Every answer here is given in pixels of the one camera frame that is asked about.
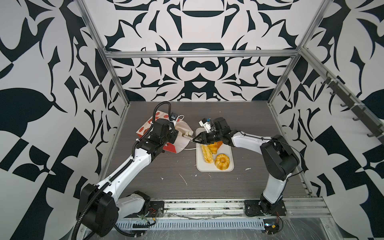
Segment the golden fake croissant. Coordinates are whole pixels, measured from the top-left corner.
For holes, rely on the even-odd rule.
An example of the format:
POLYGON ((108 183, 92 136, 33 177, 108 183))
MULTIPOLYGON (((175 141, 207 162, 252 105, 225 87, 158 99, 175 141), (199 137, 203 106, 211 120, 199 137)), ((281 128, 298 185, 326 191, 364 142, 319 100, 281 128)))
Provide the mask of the golden fake croissant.
POLYGON ((213 143, 213 144, 208 145, 208 148, 209 148, 209 150, 211 151, 211 153, 212 153, 213 155, 216 155, 217 152, 218 152, 218 149, 219 149, 219 147, 218 147, 218 142, 215 142, 215 143, 213 143))

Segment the round fluted yellow bun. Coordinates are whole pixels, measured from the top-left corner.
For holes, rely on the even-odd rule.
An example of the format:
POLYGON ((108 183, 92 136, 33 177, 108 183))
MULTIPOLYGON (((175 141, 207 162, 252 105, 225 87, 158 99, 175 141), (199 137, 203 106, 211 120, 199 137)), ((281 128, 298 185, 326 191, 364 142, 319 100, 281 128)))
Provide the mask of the round fluted yellow bun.
POLYGON ((221 171, 227 170, 230 166, 230 163, 230 158, 225 154, 219 154, 215 159, 215 166, 221 171))

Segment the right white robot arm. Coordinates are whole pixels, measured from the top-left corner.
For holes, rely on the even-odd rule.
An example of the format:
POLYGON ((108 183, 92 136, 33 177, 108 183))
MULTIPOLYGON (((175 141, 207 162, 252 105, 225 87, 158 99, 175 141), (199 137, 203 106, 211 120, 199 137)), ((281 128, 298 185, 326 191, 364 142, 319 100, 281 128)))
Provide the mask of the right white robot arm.
POLYGON ((223 142, 233 148, 247 149, 263 156, 269 178, 260 203, 266 207, 276 205, 283 199, 283 191, 288 179, 300 161, 292 147, 281 135, 262 137, 232 130, 223 117, 199 122, 205 130, 193 138, 193 142, 203 145, 223 142))

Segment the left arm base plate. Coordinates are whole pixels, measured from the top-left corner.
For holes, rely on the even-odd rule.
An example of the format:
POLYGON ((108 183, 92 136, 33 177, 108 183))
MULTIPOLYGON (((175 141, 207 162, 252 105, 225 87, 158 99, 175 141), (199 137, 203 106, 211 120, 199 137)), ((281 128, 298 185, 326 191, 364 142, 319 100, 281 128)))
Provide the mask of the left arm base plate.
POLYGON ((125 218, 139 218, 141 215, 144 215, 146 218, 159 217, 164 213, 164 208, 164 201, 150 201, 148 204, 145 204, 143 211, 127 215, 125 218))

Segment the long yellow fake bread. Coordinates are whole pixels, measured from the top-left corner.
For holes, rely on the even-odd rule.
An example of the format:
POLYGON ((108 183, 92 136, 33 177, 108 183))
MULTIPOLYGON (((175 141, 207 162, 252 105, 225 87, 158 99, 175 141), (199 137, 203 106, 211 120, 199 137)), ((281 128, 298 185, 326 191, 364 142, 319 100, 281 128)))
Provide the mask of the long yellow fake bread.
POLYGON ((213 153, 207 145, 201 145, 203 157, 206 163, 211 164, 214 162, 213 153))

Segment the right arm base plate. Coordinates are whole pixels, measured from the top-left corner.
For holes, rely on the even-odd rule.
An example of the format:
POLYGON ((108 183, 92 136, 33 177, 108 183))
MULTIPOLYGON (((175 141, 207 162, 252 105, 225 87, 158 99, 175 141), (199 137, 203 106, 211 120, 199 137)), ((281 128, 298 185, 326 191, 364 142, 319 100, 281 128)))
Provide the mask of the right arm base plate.
POLYGON ((286 206, 283 200, 271 204, 267 200, 245 200, 245 214, 248 217, 256 216, 286 216, 286 206))

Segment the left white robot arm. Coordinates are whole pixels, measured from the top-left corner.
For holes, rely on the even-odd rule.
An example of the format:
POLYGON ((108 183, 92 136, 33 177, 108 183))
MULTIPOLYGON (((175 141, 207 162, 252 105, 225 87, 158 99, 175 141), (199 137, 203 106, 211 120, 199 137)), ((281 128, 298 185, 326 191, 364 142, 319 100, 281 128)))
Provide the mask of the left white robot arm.
POLYGON ((175 120, 157 119, 152 130, 133 146, 133 152, 112 174, 99 183, 87 184, 80 193, 76 224, 71 238, 77 239, 81 225, 100 237, 107 235, 117 221, 131 214, 145 214, 150 197, 134 192, 119 199, 129 183, 148 166, 167 143, 173 144, 178 136, 175 120))

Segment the orange fake croissant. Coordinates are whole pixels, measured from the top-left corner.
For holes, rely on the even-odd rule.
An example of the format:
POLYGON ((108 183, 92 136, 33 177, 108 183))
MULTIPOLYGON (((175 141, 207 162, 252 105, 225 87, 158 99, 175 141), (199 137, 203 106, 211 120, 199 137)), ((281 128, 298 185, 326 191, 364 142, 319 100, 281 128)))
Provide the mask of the orange fake croissant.
POLYGON ((221 147, 221 145, 223 145, 223 142, 220 141, 220 142, 217 142, 217 149, 219 149, 221 147))

